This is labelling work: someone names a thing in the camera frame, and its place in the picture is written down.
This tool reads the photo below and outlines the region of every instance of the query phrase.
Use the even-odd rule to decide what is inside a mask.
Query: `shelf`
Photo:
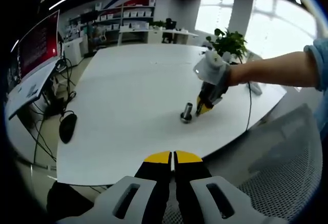
[[[112,29],[112,30],[105,31],[105,32],[107,33],[107,32],[117,32],[117,31],[119,31],[119,29]]]
[[[115,8],[108,8],[108,9],[102,9],[102,10],[97,10],[98,12],[104,12],[104,11],[108,11],[108,10],[120,10],[121,7],[115,7]]]
[[[136,17],[123,17],[123,20],[126,19],[150,19],[154,18],[153,16],[136,16]]]
[[[95,21],[95,23],[105,23],[105,22],[116,21],[116,20],[121,20],[121,17],[107,19],[105,21],[98,21],[98,22]]]
[[[123,8],[155,8],[155,6],[149,6],[149,5],[140,5],[140,6],[123,6]]]

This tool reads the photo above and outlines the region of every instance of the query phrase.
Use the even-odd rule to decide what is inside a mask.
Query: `red screen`
[[[57,22],[59,11],[49,15],[19,43],[19,61],[22,78],[31,70],[58,55]]]

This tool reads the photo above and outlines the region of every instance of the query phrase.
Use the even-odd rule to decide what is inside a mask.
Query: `computer mouse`
[[[66,116],[59,125],[59,136],[63,143],[67,144],[74,132],[77,116],[75,114],[69,114]]]

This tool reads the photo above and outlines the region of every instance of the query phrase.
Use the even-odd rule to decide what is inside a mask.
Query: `gray mesh fabric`
[[[249,167],[255,175],[239,189],[266,216],[291,220],[317,189],[322,170],[321,143],[308,128],[312,119],[283,123],[285,141],[271,148]]]

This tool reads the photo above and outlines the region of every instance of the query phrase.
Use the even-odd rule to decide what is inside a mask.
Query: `person's arm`
[[[231,86],[250,81],[295,87],[316,87],[319,83],[316,61],[310,52],[293,52],[231,69]]]

